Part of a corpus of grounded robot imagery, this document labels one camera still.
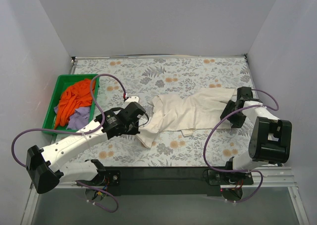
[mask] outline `purple cloth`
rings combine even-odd
[[[54,108],[55,113],[58,112],[58,106]],[[66,129],[79,130],[89,123],[90,106],[75,109],[75,113],[69,117]]]

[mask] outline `wall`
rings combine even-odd
[[[249,51],[275,0],[40,0],[71,56]]]
[[[60,74],[70,57],[39,0],[0,0],[0,224],[20,224],[31,180],[12,158],[10,146],[22,130],[41,127]],[[41,133],[22,136],[17,156],[47,145]]]
[[[277,116],[293,124],[288,164],[311,224],[317,224],[316,13],[317,0],[276,0],[248,54],[256,87],[271,92],[280,103]]]

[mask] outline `green plastic bin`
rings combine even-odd
[[[58,105],[61,94],[67,89],[68,86],[71,86],[75,84],[76,82],[84,80],[84,79],[93,79],[96,75],[97,74],[60,75],[56,81],[52,99],[49,105],[49,109],[46,113],[46,117],[45,117],[42,128],[54,129],[55,119],[56,119],[54,107]],[[97,98],[98,88],[99,88],[99,78],[97,78],[96,80],[95,93],[94,93],[95,98]],[[94,112],[95,112],[95,102],[93,102],[91,105],[89,122],[93,120]],[[67,125],[65,125],[64,127],[58,126],[56,130],[62,130],[67,132],[77,131],[77,130],[70,130],[70,129],[66,130],[66,128],[67,128]],[[47,132],[47,131],[43,131],[43,132],[47,134],[57,134],[57,133]]]

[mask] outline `floral pattern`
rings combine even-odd
[[[243,57],[80,59],[74,73],[115,75],[129,96],[140,97],[140,104],[149,116],[153,115],[153,106],[148,101],[158,94],[176,93],[184,98],[203,87],[253,86]],[[117,81],[100,78],[97,100],[104,110],[122,106],[122,95]],[[215,166],[224,166],[231,156],[246,151],[252,128],[251,122],[246,120],[242,128],[217,130],[208,144],[208,161]],[[134,136],[115,137],[93,146],[71,161],[97,158],[105,166],[204,166],[203,147],[210,131],[196,130],[188,137],[183,137],[180,131],[162,132],[151,149],[145,148]]]

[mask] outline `white fabric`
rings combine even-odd
[[[139,128],[136,137],[151,148],[152,142],[162,131],[182,130],[184,136],[191,135],[195,129],[213,128],[234,89],[202,88],[195,94],[182,99],[176,94],[158,95],[152,99],[153,117],[144,127]],[[230,128],[228,121],[219,128]]]

